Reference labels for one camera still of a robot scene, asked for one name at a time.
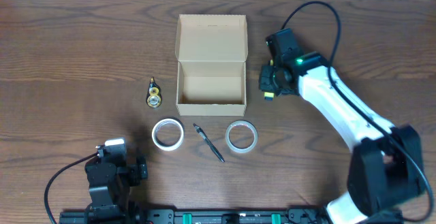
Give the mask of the yellow highlighter marker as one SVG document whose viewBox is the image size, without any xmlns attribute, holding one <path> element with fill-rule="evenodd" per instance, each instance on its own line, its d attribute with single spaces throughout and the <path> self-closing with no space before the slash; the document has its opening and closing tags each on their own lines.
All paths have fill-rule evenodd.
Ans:
<svg viewBox="0 0 436 224">
<path fill-rule="evenodd" d="M 273 98 L 274 98 L 274 96 L 275 96 L 275 94 L 274 93 L 268 93 L 268 92 L 265 92 L 264 93 L 264 98 L 265 98 L 265 100 L 273 100 Z"/>
</svg>

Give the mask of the clear tape roll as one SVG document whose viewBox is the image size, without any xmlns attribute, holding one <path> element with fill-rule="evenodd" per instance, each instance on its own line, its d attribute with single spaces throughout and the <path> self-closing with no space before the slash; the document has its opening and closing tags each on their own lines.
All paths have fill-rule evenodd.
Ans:
<svg viewBox="0 0 436 224">
<path fill-rule="evenodd" d="M 258 145 L 258 131 L 249 121 L 234 121 L 225 131 L 225 142 L 233 153 L 249 153 Z"/>
</svg>

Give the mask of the black pen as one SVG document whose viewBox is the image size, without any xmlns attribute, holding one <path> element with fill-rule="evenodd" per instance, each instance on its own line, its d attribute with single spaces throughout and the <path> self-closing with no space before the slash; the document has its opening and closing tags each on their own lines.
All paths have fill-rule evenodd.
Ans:
<svg viewBox="0 0 436 224">
<path fill-rule="evenodd" d="M 199 127 L 198 125 L 196 125 L 195 123 L 193 124 L 196 132 L 202 137 L 202 139 L 205 141 L 205 143 L 210 147 L 210 149 L 212 150 L 212 152 L 214 153 L 214 155 L 222 162 L 224 163 L 225 160 L 223 158 L 223 156 L 221 155 L 221 153 L 217 150 L 217 148 L 213 145 L 213 143 L 209 140 L 209 138 L 207 137 L 207 135 L 205 134 L 205 132 L 202 130 L 201 127 Z"/>
</svg>

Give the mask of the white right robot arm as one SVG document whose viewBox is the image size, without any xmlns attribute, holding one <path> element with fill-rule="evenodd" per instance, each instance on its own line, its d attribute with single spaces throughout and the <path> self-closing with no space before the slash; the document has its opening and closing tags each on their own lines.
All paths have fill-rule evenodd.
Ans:
<svg viewBox="0 0 436 224">
<path fill-rule="evenodd" d="M 397 206 L 431 192 L 414 128 L 396 127 L 375 113 L 320 54 L 276 57 L 262 66 L 259 88 L 267 99 L 301 96 L 325 116 L 350 149 L 347 191 L 312 212 L 317 223 L 405 223 Z"/>
</svg>

